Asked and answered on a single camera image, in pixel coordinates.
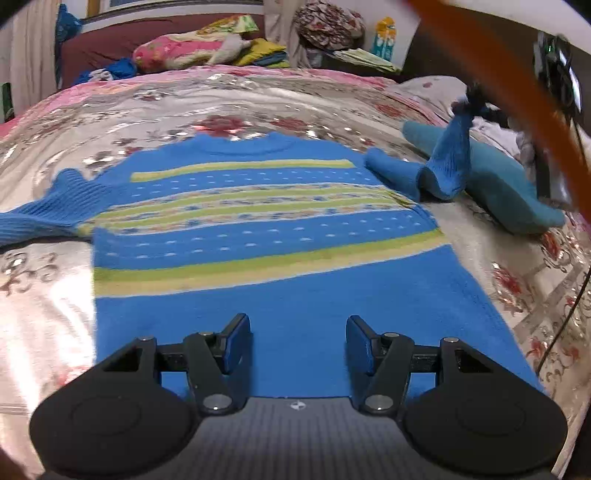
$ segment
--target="floral bedspread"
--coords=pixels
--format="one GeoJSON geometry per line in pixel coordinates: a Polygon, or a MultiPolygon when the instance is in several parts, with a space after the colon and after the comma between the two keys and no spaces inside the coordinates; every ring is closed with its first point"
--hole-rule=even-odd
{"type": "MultiPolygon", "coordinates": [[[[63,168],[91,178],[133,152],[201,132],[239,141],[280,131],[359,151],[376,145],[424,161],[402,137],[402,124],[445,121],[427,102],[393,85],[324,70],[226,66],[78,85],[0,129],[0,210],[41,197],[63,168]]],[[[498,146],[481,132],[475,136],[498,146]]],[[[586,224],[568,215],[563,229],[517,237],[466,194],[427,207],[536,365],[589,264],[586,224]]],[[[72,239],[0,252],[0,442],[30,474],[42,470],[28,440],[31,413],[94,360],[90,252],[90,245],[72,239]]],[[[589,402],[590,318],[591,289],[542,370],[570,427],[555,473],[567,463],[589,402]]]]}

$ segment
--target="sweater sleeve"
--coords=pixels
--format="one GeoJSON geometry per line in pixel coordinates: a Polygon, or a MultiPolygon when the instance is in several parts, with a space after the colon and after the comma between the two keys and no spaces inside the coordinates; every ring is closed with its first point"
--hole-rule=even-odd
{"type": "Polygon", "coordinates": [[[0,247],[42,236],[75,236],[79,224],[115,203],[121,188],[67,168],[42,199],[0,213],[0,247]]]}

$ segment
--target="screw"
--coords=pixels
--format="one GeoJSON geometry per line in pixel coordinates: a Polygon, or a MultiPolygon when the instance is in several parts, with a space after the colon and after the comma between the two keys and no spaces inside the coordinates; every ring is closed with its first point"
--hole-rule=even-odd
{"type": "Polygon", "coordinates": [[[294,410],[304,410],[304,408],[306,408],[306,404],[301,400],[296,400],[295,402],[290,403],[290,407],[294,410]]]}
{"type": "Polygon", "coordinates": [[[224,410],[232,405],[232,399],[227,395],[216,393],[203,399],[203,406],[208,410],[224,410]]]}
{"type": "Polygon", "coordinates": [[[394,400],[386,395],[371,395],[365,399],[365,406],[370,410],[388,410],[394,405],[394,400]]]}

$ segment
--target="green stripe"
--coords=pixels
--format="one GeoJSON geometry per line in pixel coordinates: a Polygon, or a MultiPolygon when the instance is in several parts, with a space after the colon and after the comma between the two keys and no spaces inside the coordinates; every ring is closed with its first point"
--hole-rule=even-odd
{"type": "Polygon", "coordinates": [[[333,202],[295,202],[295,203],[269,203],[263,205],[241,205],[235,207],[220,207],[202,210],[192,210],[190,212],[183,212],[177,215],[168,215],[166,217],[146,218],[142,220],[129,220],[125,222],[98,222],[100,225],[105,225],[111,229],[135,228],[152,225],[165,225],[168,223],[177,223],[184,220],[194,218],[201,218],[212,215],[230,215],[233,213],[254,213],[254,212],[293,212],[295,210],[306,209],[326,209],[333,207],[346,207],[353,205],[385,205],[391,207],[397,205],[395,202],[385,203],[381,200],[371,197],[360,197],[350,200],[335,200],[333,202]]]}
{"type": "Polygon", "coordinates": [[[287,255],[269,255],[267,257],[248,258],[245,260],[231,260],[228,262],[214,262],[199,265],[186,265],[175,268],[155,268],[153,270],[112,270],[109,268],[95,268],[95,283],[109,282],[143,282],[155,280],[176,280],[192,278],[209,274],[234,273],[258,270],[266,267],[280,267],[298,262],[326,260],[332,257],[342,257],[359,253],[394,249],[406,245],[417,244],[429,239],[443,237],[439,229],[415,235],[394,238],[380,242],[366,242],[362,244],[330,247],[309,252],[297,252],[287,255]]]}
{"type": "Polygon", "coordinates": [[[261,168],[281,168],[281,167],[317,167],[317,168],[355,168],[349,160],[259,160],[259,161],[224,161],[197,163],[185,167],[172,168],[162,171],[137,171],[131,175],[131,181],[151,181],[185,175],[187,173],[200,173],[204,171],[216,170],[241,170],[241,169],[261,169],[261,168]]]}
{"type": "Polygon", "coordinates": [[[113,218],[124,218],[131,215],[139,215],[140,213],[149,212],[164,212],[166,210],[173,210],[175,208],[185,207],[188,205],[195,205],[208,200],[231,200],[231,199],[252,199],[261,197],[274,196],[311,196],[311,195],[328,195],[332,193],[381,193],[384,198],[392,198],[389,191],[385,188],[366,188],[366,187],[329,187],[324,189],[273,189],[273,190],[252,190],[250,192],[234,192],[234,193],[218,193],[210,195],[193,195],[190,197],[175,200],[167,203],[150,203],[149,205],[142,205],[138,207],[120,207],[117,210],[111,210],[101,213],[96,217],[96,220],[106,220],[113,218]]]}

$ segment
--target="orange cable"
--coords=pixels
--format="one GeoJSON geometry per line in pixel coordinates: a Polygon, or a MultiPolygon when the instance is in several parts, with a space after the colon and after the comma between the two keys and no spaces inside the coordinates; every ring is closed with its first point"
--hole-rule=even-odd
{"type": "Polygon", "coordinates": [[[548,148],[567,179],[575,206],[591,220],[591,174],[568,129],[554,116],[557,105],[531,72],[461,8],[439,0],[407,1],[446,51],[527,127],[537,143],[548,148]]]}

